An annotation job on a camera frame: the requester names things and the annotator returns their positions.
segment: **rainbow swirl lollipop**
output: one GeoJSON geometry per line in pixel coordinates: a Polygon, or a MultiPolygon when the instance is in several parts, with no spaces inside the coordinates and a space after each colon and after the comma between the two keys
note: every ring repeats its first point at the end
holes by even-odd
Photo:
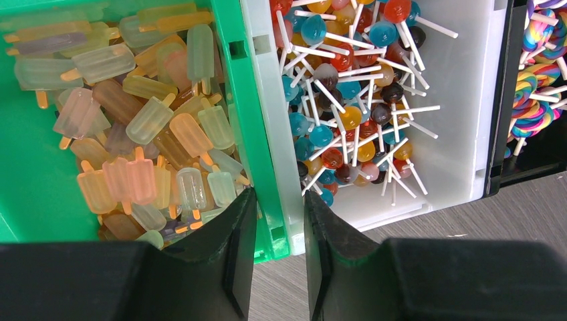
{"type": "Polygon", "coordinates": [[[538,79],[531,72],[519,72],[514,95],[514,107],[524,104],[536,91],[538,79]]]}

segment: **white lollipop stick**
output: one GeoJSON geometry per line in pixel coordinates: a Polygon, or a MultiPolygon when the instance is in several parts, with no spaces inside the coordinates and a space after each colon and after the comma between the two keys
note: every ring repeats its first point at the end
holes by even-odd
{"type": "Polygon", "coordinates": [[[405,56],[402,56],[402,59],[404,59],[404,62],[409,67],[409,69],[412,70],[413,72],[412,76],[417,78],[417,80],[425,88],[425,90],[428,90],[429,84],[425,81],[424,77],[417,71],[417,69],[415,69],[414,65],[409,61],[409,59],[407,59],[407,57],[405,56]]]}
{"type": "Polygon", "coordinates": [[[275,12],[275,16],[277,17],[277,24],[279,25],[279,32],[281,33],[281,40],[283,40],[283,48],[285,51],[290,54],[292,52],[292,47],[290,45],[290,39],[288,37],[288,31],[286,30],[286,24],[284,23],[284,17],[281,15],[281,11],[278,10],[275,12]]]}
{"type": "Polygon", "coordinates": [[[354,154],[352,155],[352,166],[356,166],[358,158],[358,139],[360,138],[360,125],[354,129],[354,154]]]}
{"type": "Polygon", "coordinates": [[[354,50],[355,56],[368,56],[368,55],[378,55],[385,53],[386,53],[386,48],[354,50]]]}
{"type": "Polygon", "coordinates": [[[343,37],[341,35],[336,35],[334,33],[328,32],[328,33],[325,34],[325,37],[327,37],[329,39],[336,40],[336,41],[340,41],[340,42],[350,43],[351,45],[355,45],[355,46],[358,46],[358,47],[361,47],[361,48],[374,49],[374,45],[370,45],[369,43],[365,43],[365,42],[362,42],[362,41],[343,37]]]}
{"type": "Polygon", "coordinates": [[[364,80],[382,79],[382,78],[384,78],[383,74],[370,74],[364,76],[351,76],[351,77],[338,78],[338,82],[361,82],[364,80]]]}
{"type": "Polygon", "coordinates": [[[451,38],[453,38],[453,39],[457,39],[457,37],[459,37],[459,34],[458,34],[458,33],[454,32],[454,31],[452,31],[452,30],[449,30],[449,29],[447,29],[447,28],[445,28],[445,27],[441,27],[440,25],[438,25],[438,24],[436,24],[436,23],[433,23],[433,22],[431,22],[431,21],[429,21],[429,20],[423,19],[423,18],[420,17],[420,16],[416,16],[416,17],[415,17],[415,22],[419,22],[419,23],[421,23],[422,25],[424,25],[424,26],[426,26],[426,27],[430,27],[431,29],[433,29],[433,30],[435,30],[435,31],[438,31],[438,32],[440,32],[440,33],[442,33],[442,34],[444,34],[444,35],[448,35],[449,37],[451,37],[451,38]]]}
{"type": "Polygon", "coordinates": [[[415,45],[415,41],[413,41],[413,37],[411,36],[411,33],[409,32],[406,21],[400,22],[400,25],[402,26],[402,30],[404,31],[404,33],[408,37],[409,46],[411,48],[411,51],[415,54],[415,60],[417,62],[417,65],[419,66],[419,69],[421,71],[425,70],[425,65],[423,64],[423,60],[421,59],[421,55],[419,54],[419,51],[417,50],[417,46],[415,45]]]}
{"type": "Polygon", "coordinates": [[[297,15],[298,17],[313,17],[314,15],[319,15],[323,20],[336,20],[336,15],[326,15],[326,14],[320,15],[318,13],[312,13],[310,11],[303,11],[303,10],[295,10],[294,15],[297,15]]]}
{"type": "MultiPolygon", "coordinates": [[[[409,110],[409,104],[407,103],[406,96],[402,96],[402,104],[404,105],[405,110],[409,110]]],[[[409,112],[408,116],[409,116],[409,119],[414,120],[412,113],[409,112]]]]}
{"type": "Polygon", "coordinates": [[[409,114],[411,112],[430,112],[433,110],[440,110],[440,109],[441,109],[441,105],[418,107],[418,108],[410,108],[408,110],[395,110],[392,112],[392,115],[409,114]]]}
{"type": "Polygon", "coordinates": [[[372,66],[372,67],[366,67],[366,68],[360,68],[357,70],[351,70],[349,72],[339,72],[338,76],[340,77],[347,77],[347,76],[353,76],[353,75],[360,75],[360,74],[365,74],[367,72],[376,72],[378,70],[381,70],[382,66],[372,66]]]}
{"type": "Polygon", "coordinates": [[[325,88],[325,86],[321,84],[321,81],[319,81],[319,79],[315,80],[315,85],[319,87],[319,90],[323,93],[323,95],[327,96],[327,98],[329,98],[331,103],[333,103],[333,105],[335,105],[335,107],[337,107],[337,109],[339,109],[341,113],[344,114],[346,112],[346,110],[342,107],[342,105],[339,104],[337,99],[335,99],[335,97],[331,95],[331,93],[327,90],[327,88],[325,88]]]}
{"type": "Polygon", "coordinates": [[[416,94],[416,95],[420,95],[420,96],[422,96],[422,97],[427,96],[427,93],[426,93],[426,92],[422,92],[421,90],[414,89],[414,88],[410,88],[410,87],[404,86],[404,85],[400,85],[400,86],[402,86],[402,88],[404,88],[404,90],[407,91],[407,92],[411,92],[411,93],[414,93],[414,94],[416,94]]]}
{"type": "Polygon", "coordinates": [[[426,135],[432,137],[433,139],[438,139],[438,138],[439,138],[439,135],[438,135],[438,134],[435,134],[434,132],[430,131],[429,129],[427,129],[427,128],[423,127],[423,126],[421,126],[420,124],[409,120],[409,118],[404,117],[404,118],[402,118],[402,119],[403,119],[405,122],[407,122],[408,124],[410,124],[411,126],[414,126],[414,127],[417,128],[418,130],[420,130],[421,132],[423,132],[424,134],[426,134],[426,135]]]}
{"type": "Polygon", "coordinates": [[[315,158],[321,156],[321,154],[323,154],[325,150],[328,150],[329,148],[333,147],[339,140],[340,140],[340,136],[335,137],[335,139],[331,140],[329,145],[321,148],[320,150],[317,150],[313,155],[311,155],[309,157],[309,161],[313,161],[315,158]]]}
{"type": "Polygon", "coordinates": [[[417,184],[419,185],[419,188],[421,189],[423,194],[427,195],[427,190],[425,188],[425,185],[423,184],[423,182],[419,178],[419,175],[417,174],[417,170],[415,169],[415,165],[411,162],[411,160],[409,160],[409,158],[406,160],[406,163],[408,165],[412,165],[412,166],[410,166],[409,169],[410,169],[411,173],[413,174],[413,176],[415,177],[415,180],[417,181],[417,184]]]}

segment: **popsicle stick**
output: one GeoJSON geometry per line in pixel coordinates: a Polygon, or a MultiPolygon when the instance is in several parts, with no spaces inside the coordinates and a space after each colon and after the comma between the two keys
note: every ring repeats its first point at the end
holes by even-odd
{"type": "Polygon", "coordinates": [[[408,66],[409,69],[411,69],[412,71],[412,75],[414,77],[417,78],[417,80],[419,81],[419,83],[425,88],[425,90],[429,89],[429,84],[425,81],[424,77],[421,75],[420,72],[417,71],[417,69],[414,67],[414,65],[409,61],[409,59],[407,59],[406,56],[402,56],[402,59],[404,60],[404,62],[406,63],[406,65],[408,66]]]}
{"type": "Polygon", "coordinates": [[[47,107],[49,107],[49,102],[47,101],[47,92],[43,90],[36,90],[35,99],[37,100],[37,105],[40,109],[47,109],[47,107]]]}
{"type": "Polygon", "coordinates": [[[336,35],[334,33],[326,33],[325,37],[329,38],[329,39],[333,39],[336,41],[340,41],[340,42],[344,42],[344,43],[349,43],[351,45],[355,45],[361,48],[366,48],[366,49],[374,49],[374,45],[370,45],[369,43],[365,43],[362,41],[358,41],[358,40],[354,40],[354,39],[350,39],[347,37],[343,37],[341,35],[336,35]]]}
{"type": "Polygon", "coordinates": [[[81,75],[81,73],[79,72],[79,70],[77,70],[77,68],[71,69],[68,72],[64,72],[61,74],[61,80],[63,80],[64,82],[71,82],[75,79],[79,79],[82,77],[83,75],[81,75]]]}
{"type": "Polygon", "coordinates": [[[313,17],[314,15],[319,15],[323,20],[336,20],[336,15],[326,15],[326,14],[318,14],[312,13],[311,11],[303,11],[303,10],[295,10],[294,15],[298,17],[313,17]]]}
{"type": "Polygon", "coordinates": [[[319,79],[315,80],[315,85],[317,87],[319,87],[319,90],[321,91],[321,93],[323,93],[323,95],[327,96],[327,98],[329,98],[329,100],[333,103],[333,105],[335,105],[335,107],[337,107],[337,109],[340,110],[341,113],[346,113],[346,110],[342,107],[341,104],[339,104],[339,102],[337,101],[337,99],[335,99],[335,97],[333,97],[333,95],[331,95],[331,93],[327,90],[327,88],[325,88],[325,86],[323,86],[323,84],[321,84],[321,81],[319,81],[319,79]]]}
{"type": "Polygon", "coordinates": [[[288,37],[288,31],[286,30],[286,24],[284,23],[284,16],[281,14],[280,10],[275,12],[275,16],[277,17],[277,24],[279,25],[281,40],[284,42],[283,48],[288,54],[290,54],[292,52],[292,47],[290,44],[290,39],[288,37]]]}
{"type": "Polygon", "coordinates": [[[410,87],[404,86],[404,85],[400,85],[400,86],[402,86],[402,88],[404,88],[404,90],[407,91],[407,92],[411,92],[413,94],[420,95],[422,97],[427,96],[427,93],[422,92],[421,90],[413,89],[413,88],[410,88],[410,87]]]}
{"type": "Polygon", "coordinates": [[[69,148],[69,145],[71,144],[71,139],[69,137],[61,137],[61,140],[59,141],[59,149],[65,150],[67,148],[69,148]]]}
{"type": "Polygon", "coordinates": [[[419,51],[417,50],[417,46],[415,45],[415,41],[413,41],[413,37],[411,36],[411,33],[409,32],[406,21],[400,22],[400,25],[402,26],[402,30],[404,31],[404,33],[406,34],[406,36],[408,38],[411,51],[415,54],[415,61],[417,62],[419,69],[421,71],[424,71],[425,65],[423,64],[423,60],[421,59],[421,55],[419,54],[419,51]]]}

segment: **clear popsicle candy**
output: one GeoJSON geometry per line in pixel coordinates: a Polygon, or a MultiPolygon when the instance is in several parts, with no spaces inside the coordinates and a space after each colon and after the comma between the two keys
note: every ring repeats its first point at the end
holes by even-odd
{"type": "Polygon", "coordinates": [[[149,144],[173,117],[169,105],[174,99],[174,94],[169,94],[163,101],[152,97],[126,127],[128,137],[138,144],[149,144]]]}
{"type": "Polygon", "coordinates": [[[154,167],[156,176],[156,190],[158,196],[152,203],[157,209],[164,209],[169,206],[171,192],[171,173],[165,169],[165,158],[158,156],[157,165],[154,167]]]}
{"type": "Polygon", "coordinates": [[[86,160],[81,162],[81,167],[84,173],[77,176],[77,183],[90,211],[95,214],[105,214],[113,210],[116,202],[110,196],[102,171],[95,171],[86,160]]]}
{"type": "Polygon", "coordinates": [[[211,107],[209,100],[201,99],[204,110],[198,113],[201,126],[216,149],[226,149],[234,145],[234,134],[225,111],[220,106],[211,107]]]}
{"type": "Polygon", "coordinates": [[[82,32],[63,33],[47,38],[14,43],[12,48],[6,49],[6,53],[9,56],[52,54],[84,45],[86,42],[87,37],[82,32]]]}
{"type": "Polygon", "coordinates": [[[167,95],[177,95],[177,87],[157,82],[142,76],[128,76],[122,82],[122,89],[134,96],[151,99],[155,97],[164,100],[167,95]]]}
{"type": "Polygon", "coordinates": [[[154,163],[144,158],[142,147],[136,147],[135,151],[136,160],[126,164],[128,184],[132,192],[132,202],[147,205],[157,197],[154,163]]]}
{"type": "Polygon", "coordinates": [[[104,162],[102,171],[108,186],[110,196],[116,202],[121,202],[126,214],[132,213],[132,197],[128,175],[126,174],[126,164],[128,161],[122,157],[116,158],[113,162],[104,162]]]}
{"type": "Polygon", "coordinates": [[[64,136],[60,146],[66,148],[71,138],[85,137],[99,111],[100,104],[93,99],[91,90],[74,89],[53,126],[53,131],[64,136]]]}
{"type": "Polygon", "coordinates": [[[213,144],[190,114],[175,116],[169,128],[191,157],[199,156],[207,165],[213,165],[213,160],[207,153],[213,149],[213,144]]]}
{"type": "Polygon", "coordinates": [[[96,170],[102,169],[102,163],[110,157],[104,147],[93,138],[75,140],[70,149],[81,161],[88,161],[96,170]]]}
{"type": "Polygon", "coordinates": [[[112,117],[128,125],[140,112],[143,104],[122,90],[122,86],[116,80],[103,80],[92,89],[93,98],[99,102],[112,117]]]}
{"type": "Polygon", "coordinates": [[[196,25],[187,31],[187,77],[194,84],[203,82],[203,91],[211,90],[215,76],[213,30],[208,25],[196,25]]]}
{"type": "Polygon", "coordinates": [[[88,83],[95,84],[136,67],[134,54],[123,43],[81,53],[71,60],[75,68],[62,73],[62,80],[71,81],[83,77],[88,83]]]}
{"type": "Polygon", "coordinates": [[[146,230],[159,231],[167,223],[165,217],[161,215],[153,205],[132,204],[132,217],[146,230]]]}

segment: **popsicle-shaped candy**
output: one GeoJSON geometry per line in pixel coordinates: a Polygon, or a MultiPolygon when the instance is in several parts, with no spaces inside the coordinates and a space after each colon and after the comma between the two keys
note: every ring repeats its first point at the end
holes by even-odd
{"type": "Polygon", "coordinates": [[[84,45],[87,37],[82,32],[63,33],[47,38],[31,41],[17,42],[13,47],[6,49],[9,56],[16,55],[43,55],[84,45]]]}
{"type": "Polygon", "coordinates": [[[163,40],[168,35],[161,34],[159,31],[140,32],[140,20],[137,15],[125,17],[120,20],[118,28],[120,35],[126,45],[131,48],[153,45],[163,40]]]}
{"type": "Polygon", "coordinates": [[[164,100],[169,94],[173,94],[173,99],[175,99],[177,95],[177,87],[142,76],[126,77],[122,82],[122,89],[131,95],[146,99],[155,97],[159,100],[164,100]]]}
{"type": "Polygon", "coordinates": [[[76,88],[83,86],[83,79],[71,82],[61,80],[61,73],[73,68],[71,60],[59,59],[18,59],[14,65],[14,74],[22,90],[35,90],[40,108],[49,107],[46,90],[76,88]]]}
{"type": "Polygon", "coordinates": [[[132,217],[136,222],[140,223],[146,231],[159,231],[167,223],[160,211],[151,204],[132,204],[132,217]]]}
{"type": "Polygon", "coordinates": [[[53,126],[53,131],[64,136],[60,148],[66,149],[71,138],[85,137],[99,111],[100,104],[93,99],[91,90],[74,89],[53,126]]]}
{"type": "Polygon", "coordinates": [[[234,134],[225,111],[220,106],[212,107],[209,100],[201,99],[204,110],[198,113],[201,126],[216,149],[226,149],[234,145],[234,134]]]}
{"type": "Polygon", "coordinates": [[[194,12],[197,12],[197,6],[194,3],[168,5],[164,7],[153,7],[140,10],[138,11],[140,31],[147,32],[156,30],[156,22],[159,19],[170,17],[172,15],[185,15],[194,12]]]}
{"type": "Polygon", "coordinates": [[[213,165],[213,160],[207,153],[213,149],[213,144],[190,114],[173,117],[169,128],[191,157],[199,156],[205,164],[213,165]]]}
{"type": "Polygon", "coordinates": [[[215,76],[213,30],[196,25],[187,31],[187,77],[194,84],[202,82],[203,92],[211,92],[210,79],[215,76]]]}
{"type": "Polygon", "coordinates": [[[143,76],[153,78],[158,74],[157,53],[158,49],[170,43],[178,43],[185,46],[185,42],[177,34],[170,35],[162,41],[152,45],[148,49],[136,55],[135,61],[138,67],[132,72],[132,76],[143,76]]]}
{"type": "Polygon", "coordinates": [[[126,174],[127,163],[128,161],[122,157],[116,158],[113,162],[105,161],[102,164],[102,171],[110,196],[116,202],[121,202],[124,212],[129,215],[132,213],[132,193],[126,174]]]}
{"type": "Polygon", "coordinates": [[[126,135],[126,126],[119,122],[113,123],[104,149],[112,156],[128,155],[134,150],[135,146],[136,143],[132,142],[130,137],[126,135]]]}
{"type": "Polygon", "coordinates": [[[218,207],[227,207],[236,199],[236,191],[230,173],[221,172],[213,166],[213,173],[207,177],[215,204],[218,207]]]}
{"type": "Polygon", "coordinates": [[[77,176],[77,183],[90,211],[95,214],[105,214],[113,210],[116,202],[110,196],[102,171],[95,171],[86,160],[81,162],[81,167],[83,173],[77,176]]]}
{"type": "Polygon", "coordinates": [[[110,158],[104,147],[93,138],[75,140],[70,149],[81,161],[88,161],[96,170],[102,169],[102,163],[110,158]]]}
{"type": "Polygon", "coordinates": [[[174,94],[169,94],[163,101],[152,97],[126,127],[128,137],[138,144],[149,144],[173,117],[169,105],[174,99],[174,94]]]}
{"type": "Polygon", "coordinates": [[[195,161],[195,158],[189,155],[171,132],[169,126],[165,126],[165,128],[159,132],[156,138],[154,138],[153,143],[176,170],[187,167],[195,161]]]}
{"type": "Polygon", "coordinates": [[[158,196],[152,203],[157,209],[164,209],[169,206],[169,195],[171,192],[171,173],[165,169],[165,157],[158,156],[157,165],[154,167],[156,176],[156,190],[158,196]]]}
{"type": "Polygon", "coordinates": [[[17,41],[32,41],[63,33],[82,32],[89,33],[92,28],[88,21],[71,21],[54,23],[52,25],[40,25],[26,29],[20,29],[14,33],[4,35],[4,41],[11,43],[17,41]]]}
{"type": "Polygon", "coordinates": [[[130,186],[132,202],[147,205],[157,197],[154,163],[144,158],[142,147],[136,147],[135,151],[136,160],[126,163],[128,185],[130,186]]]}
{"type": "Polygon", "coordinates": [[[128,125],[144,106],[132,95],[122,90],[116,80],[103,80],[92,89],[93,98],[99,102],[112,117],[128,125]]]}
{"type": "Polygon", "coordinates": [[[169,189],[169,217],[171,219],[177,218],[177,207],[181,205],[181,196],[179,194],[179,186],[177,185],[177,170],[170,164],[165,166],[165,169],[170,175],[170,189],[169,189]]]}
{"type": "Polygon", "coordinates": [[[171,33],[190,29],[195,25],[208,25],[213,22],[213,15],[208,11],[188,13],[186,15],[173,15],[163,17],[156,22],[156,28],[161,33],[171,33]]]}
{"type": "Polygon", "coordinates": [[[108,40],[120,37],[118,28],[110,28],[104,22],[93,22],[90,25],[92,31],[86,34],[87,42],[85,44],[59,51],[59,53],[64,57],[71,58],[89,51],[108,47],[108,40]]]}
{"type": "Polygon", "coordinates": [[[134,54],[123,43],[81,53],[71,60],[75,68],[62,73],[61,79],[71,81],[83,77],[89,84],[124,74],[136,67],[134,54]]]}

